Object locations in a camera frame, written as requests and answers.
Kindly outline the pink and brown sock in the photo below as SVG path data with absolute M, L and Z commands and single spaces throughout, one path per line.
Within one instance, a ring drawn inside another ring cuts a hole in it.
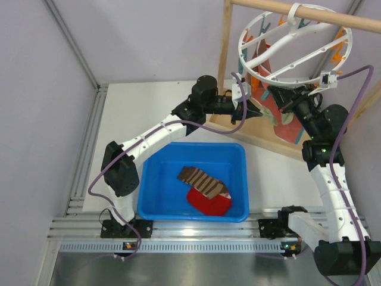
M 249 73 L 246 74 L 246 81 L 250 84 L 251 86 L 251 76 Z M 270 96 L 265 100 L 261 100 L 261 96 L 265 90 L 267 90 L 269 84 L 261 81 L 260 87 L 256 91 L 256 93 L 252 93 L 251 91 L 251 98 L 254 100 L 256 104 L 259 105 L 259 107 L 267 107 L 274 115 L 274 117 L 277 119 L 277 126 L 273 126 L 269 119 L 267 121 L 272 125 L 274 134 L 280 138 L 283 141 L 286 141 L 291 144 L 298 144 L 301 136 L 304 133 L 304 128 L 298 121 L 298 119 L 294 116 L 293 113 L 287 113 L 287 114 L 292 114 L 293 115 L 293 120 L 290 122 L 288 125 L 282 125 L 281 123 L 281 112 L 278 110 L 278 107 L 270 94 Z

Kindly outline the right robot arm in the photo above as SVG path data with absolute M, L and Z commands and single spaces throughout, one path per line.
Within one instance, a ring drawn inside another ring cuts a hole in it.
M 364 276 L 380 259 L 380 242 L 373 241 L 360 222 L 346 182 L 345 161 L 336 138 L 348 116 L 345 107 L 332 104 L 320 109 L 310 92 L 312 85 L 297 88 L 269 86 L 277 108 L 293 113 L 310 139 L 302 145 L 302 158 L 320 193 L 328 228 L 314 222 L 303 207 L 283 207 L 278 230 L 296 233 L 313 251 L 324 276 Z

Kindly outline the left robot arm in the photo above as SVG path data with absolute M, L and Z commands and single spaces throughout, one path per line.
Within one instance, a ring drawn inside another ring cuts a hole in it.
M 235 88 L 231 96 L 220 95 L 216 78 L 204 75 L 196 80 L 190 95 L 176 106 L 159 124 L 134 139 L 118 144 L 110 142 L 104 152 L 100 177 L 104 179 L 112 198 L 108 199 L 110 218 L 102 225 L 103 238 L 127 238 L 138 234 L 133 209 L 133 192 L 138 187 L 137 168 L 150 156 L 175 140 L 197 129 L 206 129 L 209 114 L 229 115 L 238 131 L 246 119 L 263 116 L 253 105 L 243 79 L 234 74 Z

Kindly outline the small cream sock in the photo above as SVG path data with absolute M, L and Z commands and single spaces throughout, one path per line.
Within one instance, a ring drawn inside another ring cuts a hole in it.
M 262 107 L 261 112 L 264 117 L 269 119 L 270 123 L 273 126 L 277 126 L 277 119 L 274 117 L 273 113 L 267 107 Z

